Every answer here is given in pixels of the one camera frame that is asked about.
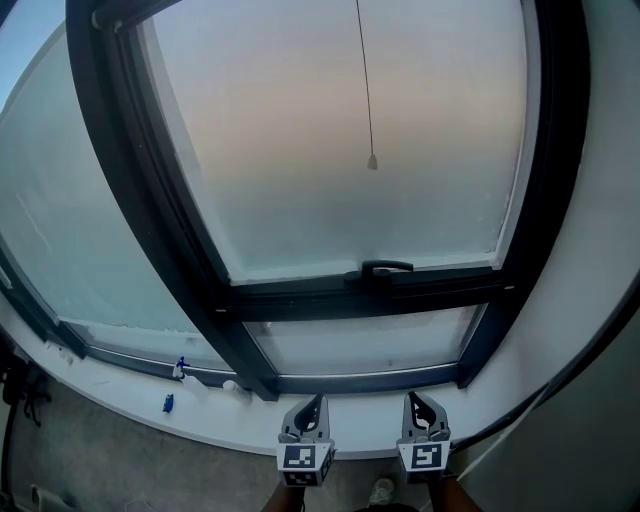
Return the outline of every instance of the window latch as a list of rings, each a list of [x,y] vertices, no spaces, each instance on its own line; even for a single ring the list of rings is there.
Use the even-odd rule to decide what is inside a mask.
[[[391,270],[413,272],[413,264],[404,261],[367,260],[362,262],[362,270],[347,272],[344,282],[350,286],[378,286],[391,284]]]

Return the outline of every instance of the window pane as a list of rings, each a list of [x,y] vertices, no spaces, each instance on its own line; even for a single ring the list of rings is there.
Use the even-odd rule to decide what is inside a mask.
[[[96,338],[108,332],[125,353],[142,344],[152,354],[162,338],[175,342],[177,359],[192,339],[211,367],[228,368],[165,288],[111,194],[61,29],[7,100],[0,155],[0,235],[61,320],[89,326]]]
[[[526,103],[520,2],[180,2],[142,26],[235,284],[494,263]]]
[[[341,375],[458,360],[476,306],[409,315],[247,323],[278,373]]]

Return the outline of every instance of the small blue figurine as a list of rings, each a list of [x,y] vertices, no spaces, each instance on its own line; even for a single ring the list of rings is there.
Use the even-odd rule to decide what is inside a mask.
[[[162,412],[171,412],[173,409],[173,395],[167,395],[167,398],[164,399],[164,407],[162,408]]]

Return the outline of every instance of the window frame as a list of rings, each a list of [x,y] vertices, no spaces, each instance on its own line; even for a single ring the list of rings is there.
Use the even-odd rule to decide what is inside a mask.
[[[590,86],[580,1],[533,0],[541,65],[537,137],[502,267],[393,273],[390,286],[366,288],[346,285],[343,276],[231,286],[176,160],[151,77],[140,73],[145,63],[135,27],[177,1],[68,0],[66,23],[74,83],[96,156],[136,239],[191,321],[238,380],[264,400],[280,392],[371,392],[445,382],[467,387],[524,306],[571,199]],[[277,375],[243,325],[477,304],[487,306],[457,362],[371,374]]]

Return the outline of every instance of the shoe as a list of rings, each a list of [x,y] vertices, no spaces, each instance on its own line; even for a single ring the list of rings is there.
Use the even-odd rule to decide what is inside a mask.
[[[393,491],[396,486],[393,483],[393,480],[389,478],[379,478],[375,484],[373,484],[373,489],[371,489],[371,495],[369,496],[369,506],[385,506],[391,503],[393,499]]]

